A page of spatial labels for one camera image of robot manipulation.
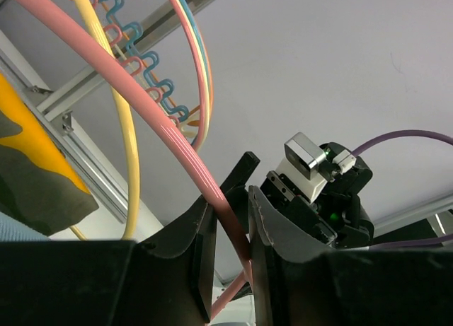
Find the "cable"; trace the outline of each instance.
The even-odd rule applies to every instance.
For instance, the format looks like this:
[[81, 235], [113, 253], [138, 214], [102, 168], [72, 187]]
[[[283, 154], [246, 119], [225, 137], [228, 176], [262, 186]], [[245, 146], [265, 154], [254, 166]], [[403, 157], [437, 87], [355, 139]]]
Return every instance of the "cable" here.
[[[90, 0], [74, 0], [74, 3], [82, 16], [90, 35], [96, 39], [96, 42], [99, 43], [110, 56], [114, 56], [110, 48], [110, 43], [104, 34], [104, 29], [102, 28], [101, 22], [99, 22]], [[113, 98], [115, 99], [118, 116], [120, 117], [121, 132], [127, 160], [127, 220], [122, 239], [130, 239], [134, 235], [135, 227], [137, 226], [140, 205], [139, 152], [130, 106], [113, 87], [111, 87], [111, 91]]]
[[240, 275], [238, 275], [235, 280], [230, 283], [220, 297], [212, 304], [211, 320], [213, 320], [225, 308], [225, 306], [241, 290], [246, 282], [246, 275], [244, 272], [241, 272]]
[[[109, 8], [107, 7], [107, 4], [106, 4], [105, 2], [101, 2], [101, 5], [102, 5], [102, 7], [104, 8], [104, 10], [105, 10], [106, 12], [109, 12]], [[124, 37], [126, 38], [126, 40], [130, 40], [130, 38], [129, 38], [129, 36], [128, 36], [127, 33], [124, 33], [124, 32], [123, 32], [123, 33], [122, 33], [122, 36], [124, 36]], [[118, 45], [115, 45], [115, 50], [116, 50], [118, 53], [121, 52], [121, 54], [122, 54], [122, 51], [121, 51], [121, 49], [119, 49]], [[145, 66], [146, 68], [148, 67], [148, 64], [147, 64], [145, 61], [143, 61], [143, 64], [144, 64], [144, 66]], [[153, 78], [154, 80], [156, 80], [157, 83], [159, 83], [159, 79], [156, 77], [156, 75], [154, 74], [154, 72], [153, 72], [153, 71], [150, 71], [150, 74], [151, 74], [152, 78]], [[145, 81], [144, 78], [143, 78], [143, 75], [140, 75], [139, 77], [141, 77], [141, 79], [143, 80], [143, 82], [146, 83], [146, 81]], [[177, 107], [176, 103], [173, 101], [173, 99], [171, 98], [171, 96], [168, 96], [167, 98], [168, 98], [168, 101], [170, 102], [170, 104], [172, 104], [173, 108]]]
[[[108, 11], [109, 11], [109, 8], [108, 8], [108, 6], [106, 5], [106, 3], [103, 2], [103, 1], [100, 2], [100, 3], [101, 3], [101, 6], [104, 8], [104, 10], [108, 12]], [[124, 36], [126, 40], [129, 40], [129, 39], [130, 39], [129, 36], [127, 35], [127, 33], [122, 32], [121, 29], [120, 29], [118, 26], [117, 26], [117, 28], [118, 28], [119, 33], [121, 33], [121, 35]], [[108, 34], [108, 32], [105, 32], [105, 34], [107, 35], [109, 41], [112, 42], [113, 40], [112, 40], [111, 36]], [[116, 52], [120, 55], [120, 57], [123, 59], [123, 61], [125, 61], [127, 58], [126, 58], [126, 56], [123, 54], [122, 50], [118, 47], [118, 45], [115, 43], [113, 47], [115, 48], [115, 51], [116, 51]], [[147, 68], [147, 67], [148, 67], [148, 64], [147, 64], [145, 61], [142, 61], [142, 62], [143, 62], [143, 65]], [[150, 71], [150, 74], [151, 74], [152, 78], [153, 78], [154, 80], [156, 80], [156, 82], [158, 83], [158, 82], [159, 82], [159, 79], [156, 77], [156, 75], [154, 74], [154, 72], [153, 72], [153, 71]], [[148, 86], [148, 84], [147, 84], [147, 81], [144, 79], [143, 75], [142, 75], [142, 74], [138, 74], [138, 77], [139, 77], [139, 80], [140, 80], [142, 86], [144, 87], [144, 89], [147, 89], [149, 86]], [[176, 103], [172, 100], [171, 96], [168, 96], [167, 98], [168, 98], [170, 104], [172, 104], [173, 107], [177, 107]], [[161, 107], [162, 110], [164, 110], [164, 107], [162, 107], [162, 104], [161, 104], [161, 103], [159, 103], [159, 106]], [[196, 111], [199, 107], [200, 107], [200, 106], [198, 105], [196, 108], [192, 109], [192, 110], [190, 111], [189, 115], [190, 115], [192, 112]], [[191, 121], [191, 122], [189, 122], [189, 125], [190, 125], [190, 126], [193, 126], [193, 127], [198, 127], [198, 126], [199, 126], [199, 121], [198, 121], [198, 120]], [[192, 132], [184, 131], [184, 129], [182, 129], [181, 132], [183, 133], [184, 136], [188, 137], [189, 139], [191, 139], [191, 138], [194, 137], [194, 133], [192, 133]]]
[[198, 151], [205, 142], [210, 124], [212, 82], [210, 77], [210, 63], [207, 59], [205, 47], [197, 29], [195, 19], [191, 16], [190, 10], [185, 5], [185, 0], [169, 0], [178, 15], [184, 33], [188, 39], [192, 51], [195, 68], [197, 70], [198, 91], [200, 92], [200, 125], [198, 135], [193, 141], [193, 148]]
[[363, 145], [358, 146], [355, 150], [353, 150], [351, 154], [354, 156], [359, 156], [364, 151], [370, 149], [373, 146], [376, 146], [377, 144], [380, 144], [381, 142], [391, 140], [391, 139], [396, 139], [399, 137], [411, 137], [411, 136], [427, 137], [429, 139], [442, 141], [447, 144], [451, 144], [453, 146], [453, 138], [450, 136], [441, 134], [441, 133], [430, 132], [428, 130], [416, 130], [416, 129], [397, 130], [395, 132], [390, 132], [387, 134], [379, 135], [378, 137], [375, 137], [374, 139], [371, 139], [371, 140], [365, 142]]
[[252, 284], [250, 243], [227, 199], [205, 164], [159, 106], [116, 60], [50, 0], [16, 0], [84, 58], [120, 93], [167, 145], [197, 185], [236, 250]]
[[71, 227], [69, 227], [69, 229], [71, 230], [72, 233], [74, 233], [76, 235], [77, 238], [79, 238], [79, 240], [82, 240], [82, 241], [87, 240], [86, 236], [76, 226], [71, 226]]
[[395, 241], [392, 243], [379, 243], [377, 245], [370, 246], [370, 250], [386, 250], [389, 248], [400, 248], [400, 247], [423, 247], [436, 245], [438, 243], [446, 243], [453, 240], [453, 234], [440, 236], [439, 238], [429, 238], [420, 240], [409, 240], [409, 241]]

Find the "white ceiling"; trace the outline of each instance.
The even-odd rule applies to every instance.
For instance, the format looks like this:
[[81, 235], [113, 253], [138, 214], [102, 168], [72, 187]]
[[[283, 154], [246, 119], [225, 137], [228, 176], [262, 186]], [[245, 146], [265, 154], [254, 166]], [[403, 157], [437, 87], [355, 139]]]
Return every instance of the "white ceiling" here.
[[[78, 19], [74, 5], [54, 0]], [[165, 0], [126, 0], [118, 16], [140, 21]], [[350, 148], [395, 129], [453, 135], [453, 0], [216, 0], [197, 15], [210, 54], [214, 111], [201, 157], [221, 182], [244, 151], [262, 160], [260, 184], [302, 131], [316, 143]], [[47, 28], [10, 2], [0, 29], [51, 87], [85, 64]], [[181, 29], [154, 47], [161, 78], [178, 103], [197, 102], [192, 57]], [[126, 176], [120, 128], [105, 85], [74, 116]], [[136, 116], [142, 199], [164, 223], [199, 195], [175, 158]], [[423, 139], [389, 141], [363, 157], [374, 178], [362, 193], [373, 219], [453, 192], [451, 146]], [[217, 271], [240, 268], [224, 235]]]

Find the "black plastic part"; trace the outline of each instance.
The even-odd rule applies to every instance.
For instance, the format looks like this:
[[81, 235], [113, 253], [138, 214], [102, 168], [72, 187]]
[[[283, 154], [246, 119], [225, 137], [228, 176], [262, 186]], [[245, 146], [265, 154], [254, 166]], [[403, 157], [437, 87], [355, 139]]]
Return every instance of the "black plastic part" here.
[[0, 243], [0, 325], [113, 325], [134, 246]]
[[451, 325], [453, 252], [333, 250], [249, 199], [257, 326]]
[[295, 197], [281, 213], [305, 233], [325, 245], [330, 245], [337, 238], [333, 228], [302, 197]]
[[[247, 219], [244, 186], [258, 164], [245, 153], [220, 186]], [[216, 231], [213, 209], [199, 197], [138, 245], [0, 243], [0, 324], [204, 326], [211, 314]]]
[[[322, 193], [316, 200], [318, 214], [338, 234], [336, 248], [356, 248], [369, 245], [374, 226], [356, 194]], [[336, 214], [337, 221], [331, 219]]]
[[120, 300], [118, 324], [209, 322], [216, 229], [212, 207], [198, 199], [186, 213], [140, 243]]
[[[427, 219], [423, 219], [410, 225], [396, 229], [395, 231], [388, 232], [373, 239], [372, 244], [379, 243], [392, 243], [395, 241], [419, 240], [437, 238], [436, 232], [432, 229], [431, 224]], [[440, 248], [442, 243], [437, 245], [430, 245], [428, 248]]]
[[[324, 144], [321, 146], [323, 150], [329, 149], [328, 161], [332, 161], [339, 153], [344, 151], [344, 146], [335, 142]], [[363, 187], [372, 179], [373, 172], [369, 169], [368, 165], [363, 159], [358, 156], [355, 161], [355, 166], [346, 174], [338, 176], [335, 181], [329, 182], [323, 189], [323, 193], [336, 193], [336, 194], [359, 194]]]

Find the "yellow cable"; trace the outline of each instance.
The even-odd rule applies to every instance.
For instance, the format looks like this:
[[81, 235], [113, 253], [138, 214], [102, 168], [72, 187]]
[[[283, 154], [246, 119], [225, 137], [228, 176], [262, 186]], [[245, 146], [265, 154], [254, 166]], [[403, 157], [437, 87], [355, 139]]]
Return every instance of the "yellow cable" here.
[[76, 226], [71, 226], [69, 229], [71, 229], [72, 233], [74, 233], [79, 240], [86, 240], [85, 235]]
[[[90, 0], [74, 0], [90, 35], [112, 56], [110, 44]], [[125, 143], [128, 175], [127, 221], [122, 239], [130, 239], [137, 225], [140, 203], [140, 169], [137, 138], [135, 136], [132, 113], [125, 99], [112, 88], [118, 115], [120, 116], [122, 137]]]

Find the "purple cable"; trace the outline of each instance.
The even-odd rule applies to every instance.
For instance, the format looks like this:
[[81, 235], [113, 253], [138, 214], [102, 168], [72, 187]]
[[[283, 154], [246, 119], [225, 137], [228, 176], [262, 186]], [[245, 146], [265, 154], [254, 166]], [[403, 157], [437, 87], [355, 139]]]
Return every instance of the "purple cable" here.
[[[453, 146], [453, 138], [441, 133], [430, 132], [428, 130], [397, 130], [395, 132], [390, 132], [387, 134], [379, 135], [374, 139], [371, 139], [365, 142], [363, 145], [358, 146], [355, 150], [351, 152], [354, 156], [359, 156], [361, 153], [370, 149], [381, 142], [396, 139], [397, 137], [427, 137], [429, 139], [434, 139], [438, 141], [445, 142], [446, 144], [450, 144]], [[453, 240], [453, 234], [444, 235], [439, 238], [431, 238], [431, 239], [421, 239], [421, 240], [409, 240], [409, 241], [396, 241], [394, 243], [381, 243], [378, 245], [370, 246], [370, 250], [383, 250], [387, 248], [398, 248], [398, 247], [421, 247], [421, 246], [429, 246], [429, 245], [436, 245], [438, 243], [445, 243], [447, 241]]]
[[409, 241], [395, 241], [393, 243], [379, 243], [377, 245], [370, 246], [370, 250], [386, 250], [387, 248], [399, 248], [399, 247], [422, 247], [431, 246], [438, 243], [446, 243], [447, 241], [453, 240], [453, 234], [440, 236], [439, 238], [431, 239], [420, 239], [420, 240], [409, 240]]
[[375, 137], [374, 139], [365, 142], [363, 145], [353, 150], [351, 154], [354, 156], [359, 156], [367, 149], [370, 149], [371, 147], [380, 144], [381, 142], [396, 139], [397, 137], [411, 137], [411, 136], [427, 137], [429, 139], [442, 141], [453, 146], [453, 138], [441, 133], [430, 132], [428, 130], [397, 130], [395, 132], [379, 135], [378, 137]]

